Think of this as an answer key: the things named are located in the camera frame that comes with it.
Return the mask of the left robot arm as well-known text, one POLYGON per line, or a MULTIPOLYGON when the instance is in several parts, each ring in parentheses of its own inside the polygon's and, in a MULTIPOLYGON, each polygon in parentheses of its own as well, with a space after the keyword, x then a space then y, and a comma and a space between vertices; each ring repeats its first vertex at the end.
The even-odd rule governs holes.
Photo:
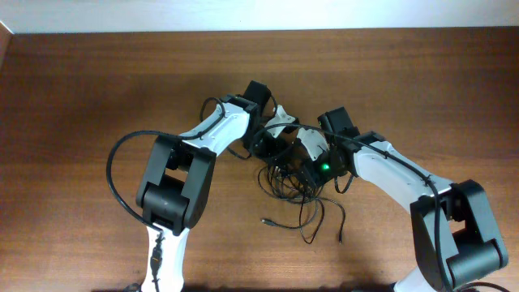
POLYGON ((144 282, 129 291, 180 291, 187 236, 208 202, 217 157, 235 140, 244 148, 260 130, 272 93, 251 81, 241 96, 227 95, 214 112, 179 137, 154 142, 136 203, 148 227, 148 264, 144 282))

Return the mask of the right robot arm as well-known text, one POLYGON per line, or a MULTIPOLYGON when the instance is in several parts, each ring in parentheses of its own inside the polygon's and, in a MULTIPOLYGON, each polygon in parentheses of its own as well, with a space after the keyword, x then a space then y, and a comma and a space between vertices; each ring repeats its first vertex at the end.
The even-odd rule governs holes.
POLYGON ((410 215, 417 266, 391 291, 463 291, 508 264, 508 251, 487 193, 474 180, 453 182, 402 156, 381 134, 360 133, 345 108, 302 127, 313 186, 350 174, 374 184, 410 215))

